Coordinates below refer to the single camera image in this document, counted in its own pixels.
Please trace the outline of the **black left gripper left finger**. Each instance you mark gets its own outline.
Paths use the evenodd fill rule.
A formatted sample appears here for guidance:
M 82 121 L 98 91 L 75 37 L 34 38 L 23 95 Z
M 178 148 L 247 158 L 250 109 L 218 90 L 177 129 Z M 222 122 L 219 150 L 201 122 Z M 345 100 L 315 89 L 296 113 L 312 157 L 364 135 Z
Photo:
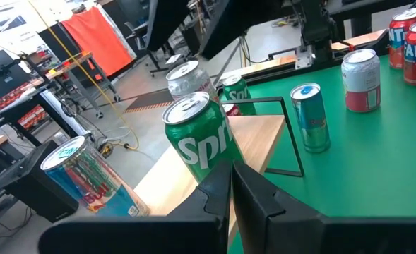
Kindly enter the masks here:
M 232 164 L 221 160 L 166 216 L 73 220 L 47 229 L 39 254 L 226 254 Z

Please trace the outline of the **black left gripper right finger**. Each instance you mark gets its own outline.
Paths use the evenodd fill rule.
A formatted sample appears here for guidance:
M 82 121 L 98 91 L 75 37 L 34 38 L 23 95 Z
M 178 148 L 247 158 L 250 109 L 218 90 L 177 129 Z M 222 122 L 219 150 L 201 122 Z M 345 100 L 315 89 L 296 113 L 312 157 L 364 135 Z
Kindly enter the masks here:
M 416 254 L 416 217 L 328 217 L 243 162 L 232 191 L 245 254 Z

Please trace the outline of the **blue silver Red Bull can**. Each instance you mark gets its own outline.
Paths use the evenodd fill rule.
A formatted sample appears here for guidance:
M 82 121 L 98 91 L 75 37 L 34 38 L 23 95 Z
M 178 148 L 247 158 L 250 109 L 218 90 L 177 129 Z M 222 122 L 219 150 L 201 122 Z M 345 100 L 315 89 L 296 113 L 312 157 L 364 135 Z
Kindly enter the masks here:
M 84 136 L 67 140 L 40 165 L 88 210 L 100 216 L 147 216 L 148 206 Z

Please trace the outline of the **slim silver can blue tab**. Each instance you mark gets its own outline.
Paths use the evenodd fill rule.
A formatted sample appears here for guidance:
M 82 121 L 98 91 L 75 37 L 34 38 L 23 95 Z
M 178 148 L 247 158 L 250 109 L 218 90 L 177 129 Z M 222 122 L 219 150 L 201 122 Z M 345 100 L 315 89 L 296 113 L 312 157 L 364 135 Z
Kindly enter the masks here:
M 320 85 L 305 83 L 290 92 L 304 149 L 320 153 L 331 146 Z

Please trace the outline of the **green Sprite can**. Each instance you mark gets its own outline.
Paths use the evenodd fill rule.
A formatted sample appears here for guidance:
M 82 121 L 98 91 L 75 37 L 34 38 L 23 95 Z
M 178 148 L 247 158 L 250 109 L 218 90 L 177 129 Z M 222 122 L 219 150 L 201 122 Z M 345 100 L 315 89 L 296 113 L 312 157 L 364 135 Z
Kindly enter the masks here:
M 244 160 L 223 107 L 207 92 L 192 92 L 174 101 L 162 121 L 167 139 L 197 182 L 221 159 Z
M 227 100 L 251 99 L 247 83 L 239 74 L 231 75 L 223 80 L 223 89 Z M 255 115 L 253 103 L 237 105 L 243 115 Z

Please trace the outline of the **black computer tower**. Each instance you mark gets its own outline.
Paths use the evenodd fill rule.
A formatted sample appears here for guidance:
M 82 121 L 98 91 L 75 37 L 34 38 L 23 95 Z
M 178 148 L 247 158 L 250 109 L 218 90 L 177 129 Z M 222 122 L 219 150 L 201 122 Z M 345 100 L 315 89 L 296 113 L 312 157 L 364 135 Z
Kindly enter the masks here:
M 36 147 L 18 165 L 18 173 L 14 175 L 12 182 L 5 186 L 7 193 L 49 222 L 68 217 L 79 207 L 78 201 L 40 168 L 42 161 L 56 148 L 57 144 L 53 140 Z

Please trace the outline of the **metal workbench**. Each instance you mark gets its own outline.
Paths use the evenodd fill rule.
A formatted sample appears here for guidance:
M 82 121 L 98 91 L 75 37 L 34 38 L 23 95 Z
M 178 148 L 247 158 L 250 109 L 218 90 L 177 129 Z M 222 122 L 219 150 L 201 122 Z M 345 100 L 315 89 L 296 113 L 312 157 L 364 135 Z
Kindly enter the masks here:
M 43 108 L 43 112 L 48 114 L 50 119 L 58 124 L 69 137 L 89 135 L 89 130 L 80 125 L 73 116 L 69 116 L 63 110 L 61 101 L 48 90 L 48 87 L 49 85 L 44 83 L 39 85 L 28 83 L 20 87 L 19 90 L 22 93 L 12 103 L 0 109 L 0 125 L 10 125 L 35 147 L 38 147 L 41 145 L 41 142 L 31 131 L 28 131 L 20 124 L 20 119 L 40 105 Z

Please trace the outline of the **black floor mat orange edge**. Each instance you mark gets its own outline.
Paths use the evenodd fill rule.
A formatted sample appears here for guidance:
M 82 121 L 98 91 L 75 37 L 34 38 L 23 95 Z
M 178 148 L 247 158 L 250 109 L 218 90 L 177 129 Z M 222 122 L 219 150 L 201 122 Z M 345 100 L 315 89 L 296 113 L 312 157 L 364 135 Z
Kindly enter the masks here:
M 137 97 L 136 100 L 131 103 L 124 112 L 132 113 L 136 111 L 166 107 L 169 106 L 173 101 L 174 99 L 168 90 L 151 92 Z

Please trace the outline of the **orange red fabric panel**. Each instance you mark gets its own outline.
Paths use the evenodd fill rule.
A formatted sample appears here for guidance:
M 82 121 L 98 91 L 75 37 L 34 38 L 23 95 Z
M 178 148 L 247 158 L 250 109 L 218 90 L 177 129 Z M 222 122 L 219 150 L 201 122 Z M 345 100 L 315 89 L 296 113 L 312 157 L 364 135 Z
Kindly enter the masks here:
M 134 58 L 98 8 L 73 14 L 61 23 L 83 52 L 93 53 L 105 75 L 111 76 L 133 62 Z

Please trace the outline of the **black flat panel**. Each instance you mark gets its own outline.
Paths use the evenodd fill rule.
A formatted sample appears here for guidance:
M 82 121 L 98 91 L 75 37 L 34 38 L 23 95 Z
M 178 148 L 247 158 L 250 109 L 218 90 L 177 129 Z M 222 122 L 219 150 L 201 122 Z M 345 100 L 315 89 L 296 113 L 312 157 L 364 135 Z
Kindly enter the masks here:
M 301 0 L 220 0 L 203 37 L 199 54 L 212 59 L 250 27 L 261 23 L 294 16 L 290 1 Z
M 190 0 L 149 0 L 146 47 L 157 51 L 189 14 Z

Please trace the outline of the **wooden shelf black metal frame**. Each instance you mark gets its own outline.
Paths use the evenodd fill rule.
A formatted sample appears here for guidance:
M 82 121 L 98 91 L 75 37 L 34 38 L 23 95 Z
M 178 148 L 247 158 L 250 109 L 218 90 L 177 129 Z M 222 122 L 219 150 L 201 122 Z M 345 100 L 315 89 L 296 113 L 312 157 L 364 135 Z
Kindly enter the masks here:
M 295 135 L 282 97 L 234 100 L 234 104 L 277 102 L 281 115 L 231 116 L 230 125 L 246 163 L 260 174 L 265 172 L 303 177 L 304 167 L 297 148 Z M 283 129 L 290 134 L 298 163 L 297 171 L 268 167 L 271 155 Z M 152 215 L 169 214 L 195 189 L 197 182 L 173 147 L 162 154 L 141 182 L 134 188 L 136 194 L 150 208 Z

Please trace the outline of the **silver mounting bracket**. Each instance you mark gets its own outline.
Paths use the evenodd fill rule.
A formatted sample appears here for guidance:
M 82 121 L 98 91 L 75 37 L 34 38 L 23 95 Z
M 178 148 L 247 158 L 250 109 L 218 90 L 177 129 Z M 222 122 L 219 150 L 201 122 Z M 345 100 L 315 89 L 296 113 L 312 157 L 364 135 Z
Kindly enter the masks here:
M 295 69 L 309 68 L 313 64 L 311 45 L 300 46 L 295 50 Z

